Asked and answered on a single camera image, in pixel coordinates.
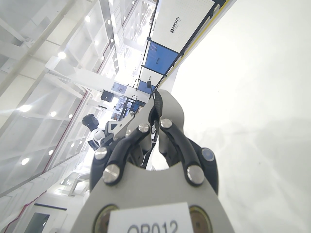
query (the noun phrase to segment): blue panel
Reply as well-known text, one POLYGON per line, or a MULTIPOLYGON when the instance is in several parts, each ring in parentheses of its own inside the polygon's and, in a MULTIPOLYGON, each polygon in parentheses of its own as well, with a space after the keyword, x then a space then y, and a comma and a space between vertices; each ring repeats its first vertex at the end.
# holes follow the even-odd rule
POLYGON ((150 42, 145 67, 160 74, 165 74, 176 59, 178 53, 150 42))
POLYGON ((147 88, 147 83, 140 81, 138 85, 138 90, 151 94, 151 90, 147 88))

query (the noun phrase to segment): silver screw cap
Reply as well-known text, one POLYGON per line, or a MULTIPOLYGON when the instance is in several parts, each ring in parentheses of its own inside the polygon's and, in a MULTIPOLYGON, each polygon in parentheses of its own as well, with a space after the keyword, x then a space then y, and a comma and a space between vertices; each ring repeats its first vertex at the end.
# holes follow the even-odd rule
POLYGON ((187 168, 187 176, 192 183, 197 185, 202 184, 205 178, 202 168, 198 165, 190 165, 187 168))
POLYGON ((99 148, 95 151, 94 157, 96 160, 102 160, 107 154, 107 149, 105 147, 99 148))
POLYGON ((142 133, 145 133, 145 132, 149 131, 149 125, 147 125, 147 124, 140 124, 138 126, 138 130, 140 132, 142 132, 142 133))
POLYGON ((162 119, 160 124, 165 129, 169 129, 173 125, 172 121, 167 118, 162 119))
POLYGON ((109 164, 103 172, 105 183, 113 183, 120 175, 120 168, 116 164, 109 164))

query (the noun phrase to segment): joyson logo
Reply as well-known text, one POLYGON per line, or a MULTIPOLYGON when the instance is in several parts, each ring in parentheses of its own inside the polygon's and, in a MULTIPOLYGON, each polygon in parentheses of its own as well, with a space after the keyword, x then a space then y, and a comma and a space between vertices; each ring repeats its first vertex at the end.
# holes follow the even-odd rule
POLYGON ((174 32, 175 32, 175 30, 178 28, 179 23, 180 23, 180 18, 177 17, 177 18, 175 19, 175 22, 174 22, 173 26, 172 26, 171 33, 174 33, 174 32))

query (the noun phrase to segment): label sticker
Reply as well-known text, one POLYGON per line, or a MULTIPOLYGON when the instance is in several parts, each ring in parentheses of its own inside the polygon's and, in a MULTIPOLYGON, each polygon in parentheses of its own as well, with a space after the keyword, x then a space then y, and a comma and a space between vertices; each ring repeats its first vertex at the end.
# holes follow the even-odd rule
POLYGON ((187 203, 112 211, 108 233, 193 233, 187 203))

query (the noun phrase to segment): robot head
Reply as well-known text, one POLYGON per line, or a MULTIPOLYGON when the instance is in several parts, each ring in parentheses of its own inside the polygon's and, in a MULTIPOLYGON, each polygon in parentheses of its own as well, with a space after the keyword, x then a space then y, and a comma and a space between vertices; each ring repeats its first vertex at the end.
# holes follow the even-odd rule
POLYGON ((99 122, 94 114, 88 114, 82 118, 82 124, 89 128, 90 131, 92 131, 98 128, 99 122))

